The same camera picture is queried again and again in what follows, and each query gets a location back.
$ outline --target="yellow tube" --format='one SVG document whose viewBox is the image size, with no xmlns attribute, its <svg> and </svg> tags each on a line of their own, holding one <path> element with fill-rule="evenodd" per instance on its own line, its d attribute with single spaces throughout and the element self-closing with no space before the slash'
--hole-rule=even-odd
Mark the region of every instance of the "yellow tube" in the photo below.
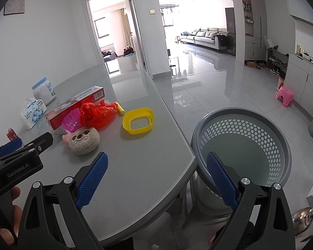
<svg viewBox="0 0 313 250">
<path fill-rule="evenodd" d="M 119 113 L 121 115 L 125 114 L 125 110 L 121 107 L 121 105 L 119 105 L 118 102 L 115 102 L 115 103 L 117 104 L 117 109 L 118 109 Z"/>
</svg>

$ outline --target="white tissue package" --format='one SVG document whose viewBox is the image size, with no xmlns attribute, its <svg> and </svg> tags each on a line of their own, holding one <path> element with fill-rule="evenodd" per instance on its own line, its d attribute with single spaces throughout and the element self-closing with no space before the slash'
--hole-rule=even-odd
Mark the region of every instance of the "white tissue package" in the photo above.
<svg viewBox="0 0 313 250">
<path fill-rule="evenodd" d="M 46 106 L 41 99 L 26 99 L 23 111 L 21 112 L 22 123 L 27 129 L 31 129 L 46 111 Z"/>
</svg>

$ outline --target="human hand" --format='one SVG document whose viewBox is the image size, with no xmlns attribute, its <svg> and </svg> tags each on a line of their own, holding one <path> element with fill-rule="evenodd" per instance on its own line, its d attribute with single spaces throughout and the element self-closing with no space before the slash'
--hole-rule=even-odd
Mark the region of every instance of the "human hand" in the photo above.
<svg viewBox="0 0 313 250">
<path fill-rule="evenodd" d="M 17 199 L 20 196 L 21 190 L 19 187 L 15 186 L 11 189 L 12 200 Z M 20 221 L 22 217 L 22 210 L 19 206 L 14 205 L 14 233 L 16 236 L 19 234 Z M 12 245 L 14 243 L 14 237 L 12 233 L 8 229 L 0 228 L 0 235 L 5 240 L 8 245 Z"/>
</svg>

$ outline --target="refrigerator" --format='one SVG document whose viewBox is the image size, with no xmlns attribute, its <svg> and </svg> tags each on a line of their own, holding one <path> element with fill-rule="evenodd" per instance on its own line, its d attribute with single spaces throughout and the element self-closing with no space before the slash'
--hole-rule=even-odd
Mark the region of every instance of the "refrigerator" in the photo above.
<svg viewBox="0 0 313 250">
<path fill-rule="evenodd" d="M 234 8 L 225 8 L 226 13 L 226 28 L 227 28 L 227 52 L 235 56 L 236 50 L 236 30 Z"/>
</svg>

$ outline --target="red box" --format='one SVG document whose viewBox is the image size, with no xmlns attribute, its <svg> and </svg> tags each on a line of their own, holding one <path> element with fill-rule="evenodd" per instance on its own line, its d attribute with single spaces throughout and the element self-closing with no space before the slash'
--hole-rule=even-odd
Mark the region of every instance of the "red box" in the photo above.
<svg viewBox="0 0 313 250">
<path fill-rule="evenodd" d="M 77 108 L 81 108 L 82 104 L 85 102 L 97 103 L 104 98 L 103 87 L 93 86 L 86 91 L 80 93 L 59 105 L 57 108 L 45 114 L 45 118 L 48 121 L 51 128 L 54 130 L 61 126 L 64 118 L 71 111 Z"/>
</svg>

